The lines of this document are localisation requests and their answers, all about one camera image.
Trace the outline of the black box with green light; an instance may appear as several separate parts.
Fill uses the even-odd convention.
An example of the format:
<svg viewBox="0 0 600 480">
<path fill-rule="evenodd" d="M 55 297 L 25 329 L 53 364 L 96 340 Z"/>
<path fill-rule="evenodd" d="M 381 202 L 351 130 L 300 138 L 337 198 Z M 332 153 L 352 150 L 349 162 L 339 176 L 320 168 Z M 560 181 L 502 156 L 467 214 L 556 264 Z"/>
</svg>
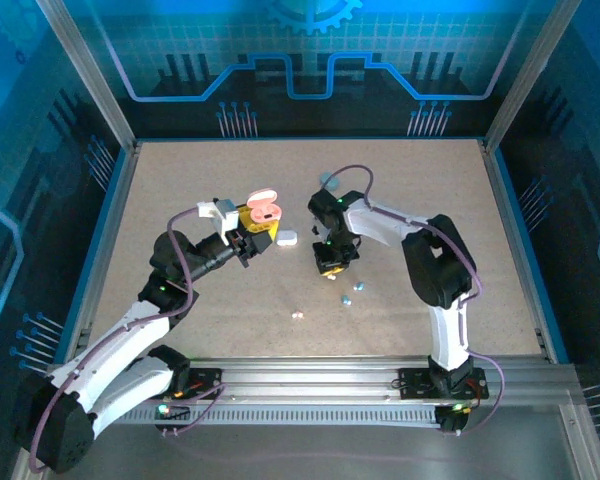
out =
<svg viewBox="0 0 600 480">
<path fill-rule="evenodd" d="M 154 409 L 154 423 L 162 437 L 177 436 L 193 421 L 192 403 L 159 402 Z"/>
<path fill-rule="evenodd" d="M 459 436 L 469 422 L 472 412 L 481 405 L 477 399 L 454 401 L 435 407 L 435 421 L 445 435 Z"/>
</svg>

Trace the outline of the pink earbud charging case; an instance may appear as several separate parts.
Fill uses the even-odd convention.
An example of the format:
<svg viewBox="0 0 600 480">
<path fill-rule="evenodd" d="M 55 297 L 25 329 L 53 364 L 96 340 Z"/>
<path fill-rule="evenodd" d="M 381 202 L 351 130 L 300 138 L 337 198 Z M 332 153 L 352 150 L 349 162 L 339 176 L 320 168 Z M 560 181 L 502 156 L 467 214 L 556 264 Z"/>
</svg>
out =
<svg viewBox="0 0 600 480">
<path fill-rule="evenodd" d="M 277 192 L 271 188 L 251 193 L 246 202 L 250 209 L 251 220 L 257 224 L 279 221 L 282 217 L 282 209 L 276 204 L 277 198 Z"/>
</svg>

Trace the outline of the aluminium frame post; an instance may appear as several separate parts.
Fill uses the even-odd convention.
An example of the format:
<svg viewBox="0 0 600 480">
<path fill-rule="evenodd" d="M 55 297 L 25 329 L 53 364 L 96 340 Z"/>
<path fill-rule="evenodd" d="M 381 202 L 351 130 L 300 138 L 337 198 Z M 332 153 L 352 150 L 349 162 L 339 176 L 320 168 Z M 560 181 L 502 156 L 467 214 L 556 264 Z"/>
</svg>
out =
<svg viewBox="0 0 600 480">
<path fill-rule="evenodd" d="M 484 138 L 493 155 L 569 26 L 582 0 L 556 0 Z"/>
<path fill-rule="evenodd" d="M 600 480 L 600 440 L 589 410 L 570 402 L 560 414 L 579 480 Z"/>
<path fill-rule="evenodd" d="M 35 0 L 121 148 L 131 154 L 136 137 L 63 0 Z"/>
</svg>

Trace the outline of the aluminium frame rail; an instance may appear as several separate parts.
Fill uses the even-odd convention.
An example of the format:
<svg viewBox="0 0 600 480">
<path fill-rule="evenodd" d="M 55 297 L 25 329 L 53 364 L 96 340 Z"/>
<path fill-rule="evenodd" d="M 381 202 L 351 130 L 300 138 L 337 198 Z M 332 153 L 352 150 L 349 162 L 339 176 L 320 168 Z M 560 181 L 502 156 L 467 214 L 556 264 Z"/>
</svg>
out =
<svg viewBox="0 0 600 480">
<path fill-rule="evenodd" d="M 472 308 L 472 345 L 488 353 L 557 364 L 563 351 L 552 336 L 555 315 L 512 180 L 500 156 L 488 152 L 483 142 L 478 148 L 485 170 L 481 178 L 489 183 L 479 189 L 487 206 L 478 232 L 492 238 L 470 236 L 471 245 L 485 249 L 479 259 L 485 291 Z"/>
<path fill-rule="evenodd" d="M 81 346 L 81 339 L 89 337 L 140 150 L 138 143 L 130 153 L 121 152 L 116 162 L 61 336 L 57 360 L 70 360 Z"/>
</svg>

